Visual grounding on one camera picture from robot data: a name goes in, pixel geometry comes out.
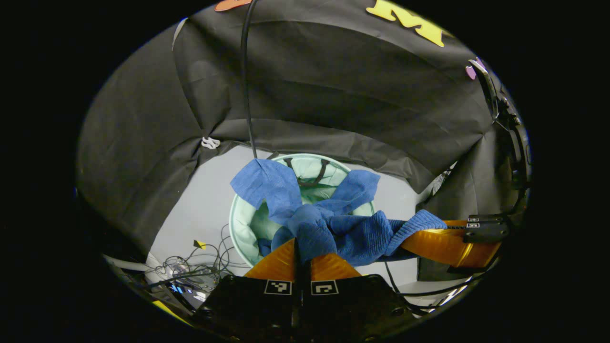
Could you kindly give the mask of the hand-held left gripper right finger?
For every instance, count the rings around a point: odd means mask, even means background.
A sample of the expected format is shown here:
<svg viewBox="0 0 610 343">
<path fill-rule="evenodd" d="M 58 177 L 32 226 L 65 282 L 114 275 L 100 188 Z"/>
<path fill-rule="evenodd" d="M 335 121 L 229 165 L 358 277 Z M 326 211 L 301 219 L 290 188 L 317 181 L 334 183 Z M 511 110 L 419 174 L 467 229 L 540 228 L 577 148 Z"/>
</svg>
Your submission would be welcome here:
<svg viewBox="0 0 610 343">
<path fill-rule="evenodd" d="M 303 299 L 303 341 L 386 342 L 417 318 L 381 275 L 360 275 L 337 254 L 311 261 Z"/>
</svg>

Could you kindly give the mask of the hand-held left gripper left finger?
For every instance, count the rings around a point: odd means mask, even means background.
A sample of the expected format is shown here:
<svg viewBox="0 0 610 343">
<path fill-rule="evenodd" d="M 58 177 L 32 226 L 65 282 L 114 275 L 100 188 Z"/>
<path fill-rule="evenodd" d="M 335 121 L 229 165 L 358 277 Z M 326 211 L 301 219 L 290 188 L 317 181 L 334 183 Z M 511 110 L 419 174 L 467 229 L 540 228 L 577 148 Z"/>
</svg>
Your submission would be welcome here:
<svg viewBox="0 0 610 343">
<path fill-rule="evenodd" d="M 291 278 L 225 276 L 198 309 L 198 327 L 231 343 L 296 343 L 298 243 L 291 239 L 261 263 L 277 261 L 279 252 L 292 262 Z"/>
</svg>

